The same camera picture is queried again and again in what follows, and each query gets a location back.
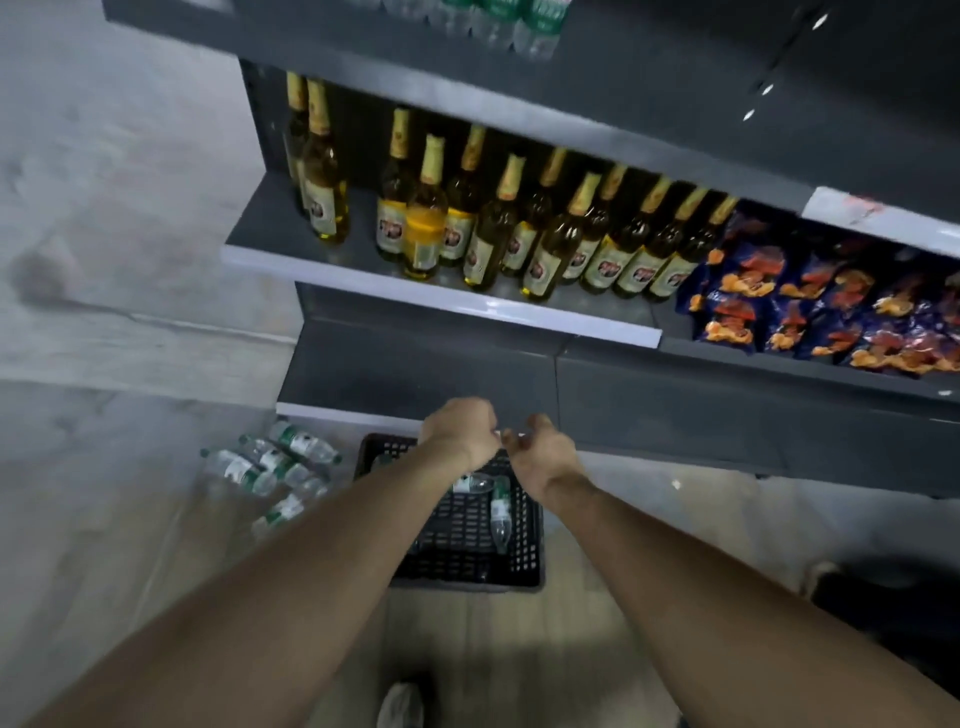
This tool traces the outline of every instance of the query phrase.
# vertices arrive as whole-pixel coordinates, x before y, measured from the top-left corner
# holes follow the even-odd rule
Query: forearm
[[[121,644],[35,725],[285,725],[336,671],[466,469],[427,444],[318,503]]]
[[[697,728],[960,724],[915,669],[722,551],[585,479],[549,496]]]

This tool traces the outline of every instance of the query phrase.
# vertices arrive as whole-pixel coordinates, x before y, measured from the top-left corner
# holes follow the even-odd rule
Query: white sneaker
[[[423,697],[413,683],[394,683],[376,717],[376,728],[423,728]]]

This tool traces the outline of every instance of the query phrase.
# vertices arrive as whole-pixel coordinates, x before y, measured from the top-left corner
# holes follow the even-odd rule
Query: hand
[[[465,453],[466,475],[485,466],[500,449],[495,427],[496,415],[488,401],[479,397],[450,400],[423,421],[419,442],[449,445]]]
[[[531,415],[527,424],[533,433],[518,437],[512,430],[503,431],[503,447],[510,455],[510,464],[523,490],[548,510],[547,491],[551,485],[570,476],[586,478],[573,440],[558,432],[546,415]]]

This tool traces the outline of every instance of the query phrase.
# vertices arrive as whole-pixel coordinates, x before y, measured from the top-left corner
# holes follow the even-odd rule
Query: white shelf edge strip
[[[855,197],[830,187],[817,187],[807,200],[801,216],[960,258],[960,225],[902,207]]]
[[[575,311],[547,308],[535,303],[504,301],[472,291],[458,291],[414,280],[380,276],[330,263],[302,260],[236,245],[225,245],[221,249],[220,258],[230,265],[252,268],[280,278],[313,283],[324,288],[336,288],[349,293],[439,308],[442,311],[464,313],[508,324],[522,324],[592,339],[615,341],[635,347],[656,349],[662,334],[658,328],[640,324],[627,324]]]
[[[402,417],[388,417],[387,415],[370,415],[365,412],[351,412],[346,409],[330,409],[328,407],[311,407],[306,404],[279,401],[276,403],[276,413],[284,417],[305,417],[309,420],[326,420],[328,422],[344,423],[347,425],[366,425],[376,427],[378,431],[397,433],[420,432],[420,420],[405,420]]]

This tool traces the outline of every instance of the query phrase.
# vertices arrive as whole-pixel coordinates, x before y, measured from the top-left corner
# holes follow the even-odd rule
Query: black plastic basket
[[[367,435],[360,445],[355,477],[369,473],[378,455],[396,459],[416,443],[409,437]],[[447,491],[407,551],[391,586],[460,592],[538,592],[543,588],[543,510],[520,488],[503,450],[480,472],[510,477],[514,532],[508,553],[498,554],[493,545],[490,494]]]

